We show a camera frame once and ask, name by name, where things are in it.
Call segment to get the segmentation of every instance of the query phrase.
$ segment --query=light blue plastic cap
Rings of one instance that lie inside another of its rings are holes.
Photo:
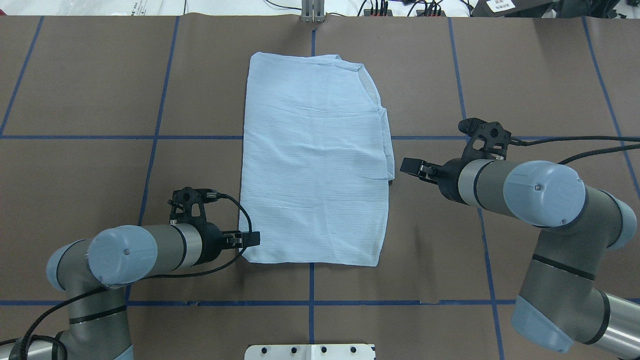
[[[631,240],[636,234],[636,230],[638,227],[636,213],[634,213],[634,211],[631,209],[631,207],[629,207],[629,205],[616,199],[615,196],[611,195],[610,193],[604,190],[601,190],[601,192],[606,193],[608,196],[610,196],[613,199],[613,201],[616,202],[616,204],[618,205],[618,208],[620,209],[620,215],[622,216],[622,231],[620,232],[620,237],[616,240],[616,242],[608,246],[607,249],[609,250],[622,249],[629,242],[629,240]]]
[[[140,226],[108,229],[93,238],[87,250],[89,269],[103,285],[118,288],[142,279],[154,267],[157,243]]]
[[[517,218],[546,227],[575,220],[586,199],[586,189],[578,173],[549,161],[529,161],[515,167],[504,181],[502,194]]]
[[[47,280],[49,280],[51,285],[57,290],[65,291],[60,285],[60,283],[58,282],[58,264],[60,264],[60,260],[65,255],[67,250],[71,246],[73,246],[73,244],[79,241],[82,241],[82,240],[74,241],[56,250],[56,252],[53,253],[53,255],[49,258],[49,261],[47,262]]]
[[[563,354],[573,345],[569,335],[519,295],[511,326],[529,341],[555,352]]]
[[[114,360],[133,360],[133,345],[124,350],[122,354],[118,355]]]

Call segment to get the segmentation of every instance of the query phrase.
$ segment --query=towel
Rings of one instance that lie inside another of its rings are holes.
[[[251,57],[241,203],[260,245],[248,261],[376,266],[393,178],[387,110],[364,65]]]

